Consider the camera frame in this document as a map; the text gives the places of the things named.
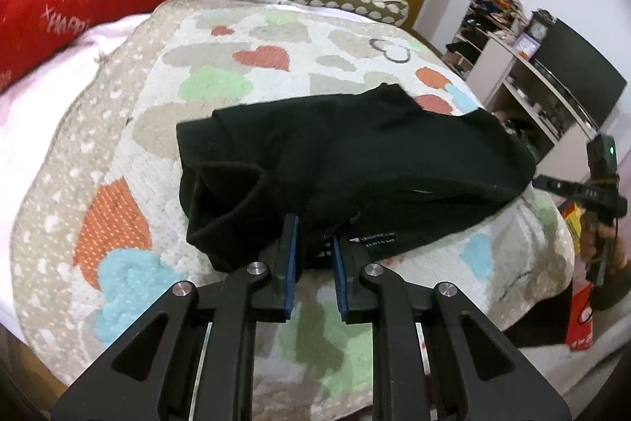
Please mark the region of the heart patterned quilt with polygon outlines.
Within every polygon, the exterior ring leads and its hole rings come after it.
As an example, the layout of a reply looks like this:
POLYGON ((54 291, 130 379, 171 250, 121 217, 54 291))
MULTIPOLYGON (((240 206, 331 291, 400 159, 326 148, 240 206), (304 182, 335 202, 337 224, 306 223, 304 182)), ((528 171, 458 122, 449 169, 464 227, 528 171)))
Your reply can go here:
POLYGON ((329 236, 455 282, 500 328, 562 296, 573 251, 532 156, 402 30, 231 0, 161 5, 65 100, 15 218, 14 302, 69 385, 167 287, 206 285, 299 218, 287 323, 262 324, 258 420, 372 402, 372 338, 336 309, 329 236))

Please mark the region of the cluttered shoe rack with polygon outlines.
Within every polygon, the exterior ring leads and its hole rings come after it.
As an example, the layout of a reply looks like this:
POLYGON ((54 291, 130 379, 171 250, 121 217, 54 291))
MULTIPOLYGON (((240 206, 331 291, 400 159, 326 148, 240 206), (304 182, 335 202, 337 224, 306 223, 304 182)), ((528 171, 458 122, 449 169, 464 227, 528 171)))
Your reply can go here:
POLYGON ((525 23, 520 0, 467 0, 469 4, 442 61, 465 80, 491 36, 512 43, 525 23))

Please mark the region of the white tv cabinet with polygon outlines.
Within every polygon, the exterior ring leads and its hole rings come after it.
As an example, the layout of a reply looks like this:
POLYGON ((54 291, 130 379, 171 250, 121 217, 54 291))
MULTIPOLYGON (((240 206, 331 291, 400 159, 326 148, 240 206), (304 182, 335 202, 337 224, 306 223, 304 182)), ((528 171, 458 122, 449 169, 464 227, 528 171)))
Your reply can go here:
POLYGON ((491 35, 466 83, 484 108, 526 133, 539 174, 588 180, 586 145, 597 130, 553 75, 491 35))

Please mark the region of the black pants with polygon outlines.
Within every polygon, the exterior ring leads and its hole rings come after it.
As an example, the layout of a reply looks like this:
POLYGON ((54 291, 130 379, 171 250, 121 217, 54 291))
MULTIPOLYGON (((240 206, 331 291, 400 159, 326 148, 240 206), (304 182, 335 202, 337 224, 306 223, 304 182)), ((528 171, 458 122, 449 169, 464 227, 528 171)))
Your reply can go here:
POLYGON ((224 273, 279 240, 289 215, 302 266, 331 238, 390 258, 495 215, 536 171, 489 112, 435 113, 396 84, 219 109, 175 133, 186 239, 224 273))

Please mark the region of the black ornate clock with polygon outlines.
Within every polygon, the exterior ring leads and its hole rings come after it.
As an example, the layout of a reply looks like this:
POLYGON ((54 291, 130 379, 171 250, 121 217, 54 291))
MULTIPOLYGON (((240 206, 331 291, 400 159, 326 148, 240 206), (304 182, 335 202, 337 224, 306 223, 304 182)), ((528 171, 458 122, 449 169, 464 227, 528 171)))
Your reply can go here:
POLYGON ((529 20, 524 32, 534 41, 541 43, 547 36, 547 32, 556 23, 556 18, 546 9, 537 9, 533 11, 532 18, 529 20))

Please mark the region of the black television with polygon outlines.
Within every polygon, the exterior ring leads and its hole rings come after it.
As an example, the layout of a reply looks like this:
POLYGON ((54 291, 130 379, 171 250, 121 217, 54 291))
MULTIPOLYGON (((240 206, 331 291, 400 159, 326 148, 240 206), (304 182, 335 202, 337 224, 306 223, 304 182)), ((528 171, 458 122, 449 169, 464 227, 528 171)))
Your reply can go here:
POLYGON ((598 127, 627 86, 617 68, 560 18, 547 31, 534 61, 552 74, 598 127))

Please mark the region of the yellow red box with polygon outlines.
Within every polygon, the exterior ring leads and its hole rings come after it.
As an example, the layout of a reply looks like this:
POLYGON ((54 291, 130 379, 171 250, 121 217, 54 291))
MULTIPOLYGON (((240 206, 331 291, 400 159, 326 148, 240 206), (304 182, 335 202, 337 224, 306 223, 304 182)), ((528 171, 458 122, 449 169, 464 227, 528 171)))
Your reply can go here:
POLYGON ((588 350, 594 342, 594 311, 589 300, 592 284, 586 280, 586 265, 581 258, 582 215, 583 210, 577 203, 571 203, 562 212, 574 247, 571 309, 565 340, 571 352, 588 350))

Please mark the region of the purple small clock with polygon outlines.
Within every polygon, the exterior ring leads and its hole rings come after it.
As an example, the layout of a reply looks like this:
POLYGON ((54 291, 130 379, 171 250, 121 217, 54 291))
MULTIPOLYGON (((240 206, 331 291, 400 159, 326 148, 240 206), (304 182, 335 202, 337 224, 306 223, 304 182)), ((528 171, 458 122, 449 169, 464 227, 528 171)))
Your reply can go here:
POLYGON ((520 34, 512 44, 512 49, 525 61, 529 61, 540 47, 540 43, 526 32, 520 34))

